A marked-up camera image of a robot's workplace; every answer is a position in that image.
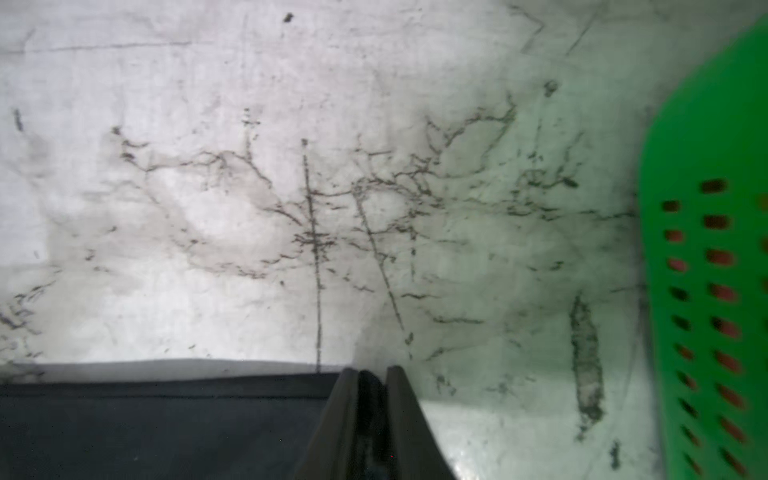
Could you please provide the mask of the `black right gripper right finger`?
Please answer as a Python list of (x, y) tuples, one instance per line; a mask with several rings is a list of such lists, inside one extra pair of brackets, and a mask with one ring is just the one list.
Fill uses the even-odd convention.
[(395, 479), (455, 479), (404, 369), (387, 369), (387, 420)]

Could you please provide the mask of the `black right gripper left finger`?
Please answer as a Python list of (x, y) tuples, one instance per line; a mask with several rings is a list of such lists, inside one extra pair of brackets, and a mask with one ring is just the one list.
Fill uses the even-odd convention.
[(292, 479), (351, 479), (357, 429), (359, 371), (344, 369)]

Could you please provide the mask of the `black t-shirt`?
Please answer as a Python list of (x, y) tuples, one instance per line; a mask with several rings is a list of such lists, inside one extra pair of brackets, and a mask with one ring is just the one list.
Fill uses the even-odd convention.
[(299, 479), (333, 374), (5, 384), (5, 479)]

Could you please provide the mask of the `green plastic basket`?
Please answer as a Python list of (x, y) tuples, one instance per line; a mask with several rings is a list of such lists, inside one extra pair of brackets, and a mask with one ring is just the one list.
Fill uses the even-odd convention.
[(639, 213), (666, 475), (767, 475), (767, 24), (652, 124)]

